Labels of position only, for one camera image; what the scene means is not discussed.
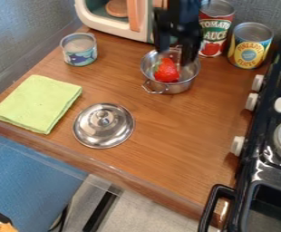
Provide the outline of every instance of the oven door handle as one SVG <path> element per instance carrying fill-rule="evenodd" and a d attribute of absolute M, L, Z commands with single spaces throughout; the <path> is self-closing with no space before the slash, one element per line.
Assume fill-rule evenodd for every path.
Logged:
<path fill-rule="evenodd" d="M 199 221 L 198 232 L 208 232 L 210 220 L 213 217 L 214 210 L 220 198 L 227 198 L 231 201 L 234 200 L 236 191 L 224 185 L 215 185 L 209 194 L 208 202 L 204 208 L 202 218 Z"/>

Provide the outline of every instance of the green cloth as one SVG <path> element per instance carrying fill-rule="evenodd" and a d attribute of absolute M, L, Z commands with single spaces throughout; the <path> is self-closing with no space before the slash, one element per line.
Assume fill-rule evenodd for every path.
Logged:
<path fill-rule="evenodd" d="M 0 103 L 0 121 L 49 134 L 81 93 L 81 86 L 32 75 Z"/>

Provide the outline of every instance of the small tin can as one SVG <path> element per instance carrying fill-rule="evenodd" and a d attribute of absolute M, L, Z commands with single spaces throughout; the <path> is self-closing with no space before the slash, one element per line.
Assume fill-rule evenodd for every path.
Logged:
<path fill-rule="evenodd" d="M 228 50 L 228 60 L 239 68 L 257 68 L 266 59 L 273 36 L 273 32 L 263 24 L 237 25 Z"/>
<path fill-rule="evenodd" d="M 215 57 L 222 54 L 234 14 L 234 7 L 227 1 L 212 0 L 210 4 L 203 2 L 199 13 L 199 23 L 203 28 L 200 55 Z"/>
<path fill-rule="evenodd" d="M 66 63 L 72 66 L 84 66 L 97 58 L 97 44 L 94 34 L 75 33 L 65 36 L 60 45 Z"/>

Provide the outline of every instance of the black stove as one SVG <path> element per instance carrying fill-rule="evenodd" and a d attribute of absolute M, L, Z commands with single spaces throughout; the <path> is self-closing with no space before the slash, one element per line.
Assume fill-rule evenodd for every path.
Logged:
<path fill-rule="evenodd" d="M 208 231 L 219 198 L 230 200 L 222 231 L 281 232 L 281 41 L 266 75 L 258 75 L 252 89 L 246 104 L 254 113 L 250 130 L 231 146 L 239 156 L 237 185 L 212 189 L 199 232 Z"/>

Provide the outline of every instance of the red tomato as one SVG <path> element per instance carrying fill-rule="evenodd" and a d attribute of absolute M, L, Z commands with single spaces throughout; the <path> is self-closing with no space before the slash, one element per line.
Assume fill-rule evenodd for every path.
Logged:
<path fill-rule="evenodd" d="M 214 55 L 219 51 L 219 49 L 220 45 L 218 43 L 206 43 L 202 53 L 205 55 Z"/>

